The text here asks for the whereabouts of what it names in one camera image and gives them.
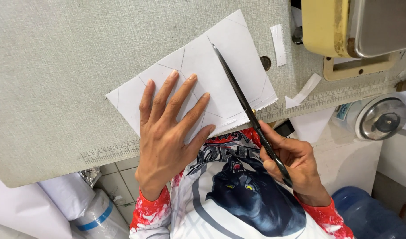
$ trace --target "hand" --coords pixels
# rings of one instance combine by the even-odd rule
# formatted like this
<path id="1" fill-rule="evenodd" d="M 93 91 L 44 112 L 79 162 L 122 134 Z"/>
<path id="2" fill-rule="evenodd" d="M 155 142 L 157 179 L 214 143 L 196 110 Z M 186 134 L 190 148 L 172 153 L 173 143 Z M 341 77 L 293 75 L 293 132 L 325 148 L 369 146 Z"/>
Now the hand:
<path id="1" fill-rule="evenodd" d="M 154 97 L 153 107 L 150 106 L 156 86 L 153 80 L 148 80 L 142 95 L 140 163 L 135 178 L 140 184 L 142 195 L 149 201 L 156 200 L 166 183 L 197 157 L 201 146 L 215 129 L 214 125 L 208 125 L 189 144 L 184 144 L 185 136 L 200 118 L 210 95 L 206 92 L 184 118 L 177 122 L 175 119 L 182 103 L 197 81 L 197 76 L 192 74 L 166 105 L 178 75 L 177 71 L 172 71 Z"/>
<path id="2" fill-rule="evenodd" d="M 331 198 L 321 184 L 311 144 L 298 139 L 284 138 L 263 121 L 259 120 L 259 123 L 272 149 L 290 174 L 293 190 L 300 201 L 313 207 L 330 205 Z M 268 173 L 276 181 L 282 183 L 281 172 L 264 147 L 260 150 L 260 158 Z"/>

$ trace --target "t-shirt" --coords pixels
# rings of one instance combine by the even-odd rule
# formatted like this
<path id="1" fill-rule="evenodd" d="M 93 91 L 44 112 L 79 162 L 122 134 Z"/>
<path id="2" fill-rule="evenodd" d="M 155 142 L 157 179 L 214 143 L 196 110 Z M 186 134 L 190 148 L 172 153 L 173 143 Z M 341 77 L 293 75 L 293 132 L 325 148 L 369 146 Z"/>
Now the t-shirt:
<path id="1" fill-rule="evenodd" d="M 208 139 L 197 158 L 150 202 L 141 192 L 131 239 L 351 239 L 334 208 L 300 202 L 259 158 L 253 128 Z"/>

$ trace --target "blue tape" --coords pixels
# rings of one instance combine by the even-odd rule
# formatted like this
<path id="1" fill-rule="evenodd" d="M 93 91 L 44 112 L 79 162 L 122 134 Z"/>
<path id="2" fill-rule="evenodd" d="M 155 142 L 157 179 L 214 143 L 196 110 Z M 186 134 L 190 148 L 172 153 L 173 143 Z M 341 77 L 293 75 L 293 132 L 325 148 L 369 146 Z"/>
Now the blue tape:
<path id="1" fill-rule="evenodd" d="M 110 201 L 109 202 L 109 207 L 97 219 L 91 221 L 88 224 L 81 225 L 81 226 L 76 226 L 76 227 L 78 228 L 79 231 L 87 231 L 87 230 L 91 230 L 93 228 L 96 228 L 101 223 L 103 223 L 107 219 L 107 217 L 109 217 L 112 210 L 113 210 L 113 203 Z"/>

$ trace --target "black scissors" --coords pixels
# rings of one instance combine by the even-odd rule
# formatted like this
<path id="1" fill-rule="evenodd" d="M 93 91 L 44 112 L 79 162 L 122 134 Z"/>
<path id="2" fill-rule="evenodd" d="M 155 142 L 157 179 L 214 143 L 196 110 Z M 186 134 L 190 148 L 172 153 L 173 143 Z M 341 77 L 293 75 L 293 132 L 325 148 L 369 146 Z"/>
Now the black scissors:
<path id="1" fill-rule="evenodd" d="M 283 182 L 285 185 L 289 187 L 293 187 L 293 182 L 291 181 L 290 175 L 288 174 L 287 169 L 285 168 L 284 164 L 281 162 L 280 158 L 275 154 L 274 150 L 271 148 L 271 146 L 268 143 L 268 140 L 266 140 L 265 135 L 262 133 L 262 130 L 260 128 L 260 124 L 257 121 L 257 118 L 255 114 L 252 111 L 252 108 L 250 108 L 249 102 L 247 102 L 246 97 L 244 96 L 243 92 L 240 89 L 240 86 L 238 85 L 237 81 L 235 80 L 234 76 L 232 75 L 232 72 L 230 68 L 228 67 L 227 62 L 225 62 L 224 58 L 222 57 L 221 53 L 219 50 L 216 48 L 215 45 L 213 45 L 213 49 L 215 50 L 216 55 L 219 58 L 219 61 L 221 62 L 225 73 L 227 74 L 228 79 L 231 82 L 232 88 L 235 91 L 235 94 L 238 97 L 238 100 L 241 103 L 241 106 L 243 106 L 244 111 L 246 112 L 247 117 L 249 117 L 250 123 L 252 124 L 252 127 L 256 131 L 257 134 L 259 134 L 260 137 L 260 143 L 265 147 L 266 152 L 268 155 L 271 157 L 272 160 L 275 161 L 277 164 L 278 168 L 281 171 L 281 175 L 283 176 Z"/>

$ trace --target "metal lid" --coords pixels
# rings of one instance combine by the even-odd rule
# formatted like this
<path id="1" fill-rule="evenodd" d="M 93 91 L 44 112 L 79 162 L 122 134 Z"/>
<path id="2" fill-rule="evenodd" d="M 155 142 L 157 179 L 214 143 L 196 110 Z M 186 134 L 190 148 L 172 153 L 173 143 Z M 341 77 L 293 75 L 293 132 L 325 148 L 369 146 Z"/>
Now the metal lid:
<path id="1" fill-rule="evenodd" d="M 383 140 L 392 137 L 406 123 L 406 106 L 398 98 L 382 99 L 368 109 L 363 109 L 359 130 L 370 140 Z"/>

